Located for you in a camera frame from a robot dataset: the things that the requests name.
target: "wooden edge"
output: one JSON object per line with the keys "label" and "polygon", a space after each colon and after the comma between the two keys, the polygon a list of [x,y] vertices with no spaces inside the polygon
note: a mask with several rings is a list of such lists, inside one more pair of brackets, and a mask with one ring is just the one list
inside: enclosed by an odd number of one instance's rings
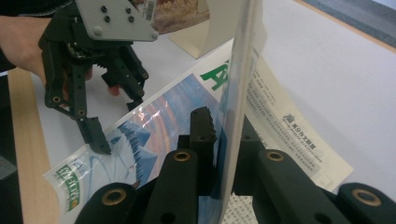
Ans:
{"label": "wooden edge", "polygon": [[8,86],[23,223],[58,223],[57,195],[43,177],[43,174],[50,169],[50,161],[38,115],[31,74],[19,68],[9,71]]}
{"label": "wooden edge", "polygon": [[371,40],[372,42],[376,43],[377,45],[381,46],[382,48],[388,49],[388,50],[390,50],[391,52],[396,53],[396,48],[394,48],[393,46],[390,46],[390,45],[388,45],[388,44],[382,42],[381,40],[379,40],[379,39],[377,39],[377,38],[375,38],[375,37],[372,37],[372,36],[370,36],[370,35],[367,35],[367,34],[364,33],[363,31],[358,30],[357,28],[355,28],[355,27],[353,27],[353,26],[351,26],[351,25],[349,25],[349,24],[347,24],[347,23],[345,23],[345,22],[343,22],[343,21],[340,21],[340,20],[336,19],[336,18],[333,17],[332,15],[329,15],[329,14],[327,14],[326,12],[323,12],[323,11],[321,11],[320,9],[318,9],[318,8],[316,8],[316,7],[313,7],[313,6],[309,5],[309,4],[307,4],[307,3],[304,2],[303,0],[294,0],[294,1],[297,2],[297,3],[299,3],[299,4],[301,4],[301,5],[303,5],[303,6],[305,6],[305,7],[308,7],[308,8],[310,8],[310,9],[316,11],[317,13],[323,15],[324,17],[326,17],[326,18],[328,18],[328,19],[330,19],[330,20],[332,20],[332,21],[337,22],[338,24],[340,24],[340,25],[346,27],[347,29],[353,31],[354,33],[356,33],[356,34],[358,34],[358,35],[361,35],[361,36],[365,37],[366,39]]}

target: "table surface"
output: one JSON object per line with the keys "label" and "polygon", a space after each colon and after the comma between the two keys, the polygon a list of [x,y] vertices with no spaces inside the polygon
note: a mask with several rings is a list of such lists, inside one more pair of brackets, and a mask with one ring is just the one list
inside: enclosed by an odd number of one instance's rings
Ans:
{"label": "table surface", "polygon": [[[355,171],[345,182],[396,200],[396,50],[295,1],[265,0],[262,55],[305,118]],[[134,43],[150,73],[146,99],[200,62],[168,39]],[[102,74],[99,68],[95,75]],[[42,175],[83,145],[76,123],[44,106],[38,78],[10,72],[9,85],[25,223],[56,223],[56,195]],[[104,128],[126,112],[126,97],[87,82],[89,117]]]}

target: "screw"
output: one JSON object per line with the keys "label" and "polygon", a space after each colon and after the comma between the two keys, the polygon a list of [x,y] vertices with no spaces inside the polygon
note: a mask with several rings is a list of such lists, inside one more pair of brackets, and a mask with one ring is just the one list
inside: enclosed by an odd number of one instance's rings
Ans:
{"label": "screw", "polygon": [[53,100],[53,102],[55,102],[55,103],[61,102],[61,98],[60,98],[59,96],[54,96],[54,97],[52,98],[52,100]]}
{"label": "screw", "polygon": [[365,203],[366,205],[377,207],[382,203],[378,196],[367,189],[353,189],[352,195],[355,197],[355,199],[361,203]]}
{"label": "screw", "polygon": [[107,7],[106,6],[101,6],[100,9],[102,10],[102,12],[107,12]]}
{"label": "screw", "polygon": [[266,156],[271,161],[283,161],[283,160],[285,160],[285,157],[283,157],[282,154],[280,154],[278,152],[274,152],[274,151],[267,152]]}
{"label": "screw", "polygon": [[160,35],[160,34],[158,34],[158,32],[156,32],[156,31],[154,31],[153,33],[151,33],[151,37],[152,37],[153,39],[157,39],[159,35]]}
{"label": "screw", "polygon": [[102,196],[102,204],[107,206],[113,206],[118,203],[122,203],[126,198],[125,189],[110,189]]}
{"label": "screw", "polygon": [[188,161],[190,158],[191,154],[186,151],[180,151],[174,155],[175,161]]}
{"label": "screw", "polygon": [[93,34],[96,36],[101,36],[103,33],[103,29],[100,26],[94,26],[93,27]]}

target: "black mechanical part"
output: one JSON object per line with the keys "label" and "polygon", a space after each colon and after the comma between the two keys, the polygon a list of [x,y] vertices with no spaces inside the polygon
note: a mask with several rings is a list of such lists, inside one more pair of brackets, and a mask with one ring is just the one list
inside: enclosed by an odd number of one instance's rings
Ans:
{"label": "black mechanical part", "polygon": [[[258,156],[253,209],[256,214],[278,214],[280,222],[268,223],[349,223],[288,154],[262,150]],[[259,223],[269,221],[264,217]]]}
{"label": "black mechanical part", "polygon": [[332,202],[352,223],[395,223],[396,203],[378,189],[360,183],[340,187]]}
{"label": "black mechanical part", "polygon": [[193,110],[191,112],[189,144],[186,147],[197,153],[200,160],[198,193],[201,196],[210,195],[217,177],[213,151],[216,140],[216,131],[209,109],[201,107]]}
{"label": "black mechanical part", "polygon": [[233,183],[253,196],[259,223],[394,223],[396,203],[372,187],[351,183],[334,195],[317,187],[285,152],[264,149],[245,118]]}
{"label": "black mechanical part", "polygon": [[112,183],[97,190],[78,215],[76,224],[141,223],[156,178],[145,186]]}
{"label": "black mechanical part", "polygon": [[[213,126],[205,121],[207,108],[199,108],[195,112],[198,113],[191,113],[191,135],[194,137],[179,137],[178,149],[166,156],[159,177],[139,189],[130,189],[133,194],[128,203],[130,208],[120,209],[127,214],[123,215],[128,217],[127,221],[111,223],[197,223],[198,196],[205,195],[207,191],[206,185],[200,185],[200,177],[211,171],[212,164],[203,167],[199,149],[191,150],[188,146],[201,144],[191,142],[192,138],[200,135],[210,139]],[[236,169],[233,192],[253,196],[253,209],[262,224],[390,224],[396,220],[396,203],[377,189],[352,183],[343,185],[338,195],[334,195],[317,187],[287,153],[264,149],[247,119]],[[103,206],[100,202],[85,206],[97,207],[98,204]],[[88,213],[90,209],[84,208],[80,216],[98,224],[108,222],[89,217],[113,217],[120,212],[100,210],[102,212],[98,215],[99,210]]]}
{"label": "black mechanical part", "polygon": [[143,223],[197,223],[197,180],[196,153],[186,148],[169,152],[151,194]]}
{"label": "black mechanical part", "polygon": [[[76,120],[85,143],[97,153],[110,154],[111,150],[99,120],[87,118],[85,75],[93,64],[106,68],[106,83],[123,88],[133,100],[127,104],[129,110],[134,109],[143,102],[143,87],[149,75],[132,44],[91,39],[75,4],[55,13],[39,41],[47,80],[46,106]],[[66,82],[68,92],[64,95]]]}

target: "human hand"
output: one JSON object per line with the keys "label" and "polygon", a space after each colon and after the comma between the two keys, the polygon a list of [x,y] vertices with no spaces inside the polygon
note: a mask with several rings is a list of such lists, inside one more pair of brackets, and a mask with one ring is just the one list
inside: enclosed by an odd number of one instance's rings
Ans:
{"label": "human hand", "polygon": [[[0,16],[0,48],[7,59],[15,66],[39,76],[46,85],[41,48],[38,41],[50,23],[50,18],[4,17]],[[90,69],[86,79],[92,77]],[[67,86],[64,84],[64,98],[67,99]],[[120,87],[108,88],[112,95],[120,94]]]}

